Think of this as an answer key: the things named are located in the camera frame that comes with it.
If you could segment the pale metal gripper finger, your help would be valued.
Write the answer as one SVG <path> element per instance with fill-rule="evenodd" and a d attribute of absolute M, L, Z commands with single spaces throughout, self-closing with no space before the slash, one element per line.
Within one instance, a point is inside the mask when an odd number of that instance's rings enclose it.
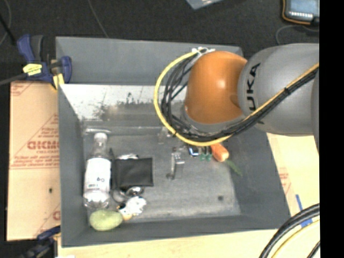
<path fill-rule="evenodd" d="M 169 138 L 169 131 L 166 127 L 161 128 L 161 131 L 158 133 L 157 142 L 159 145 L 163 145 L 167 142 Z"/>
<path fill-rule="evenodd" d="M 185 159 L 180 152 L 174 152 L 171 155 L 171 179 L 182 178 L 183 169 L 185 166 Z"/>

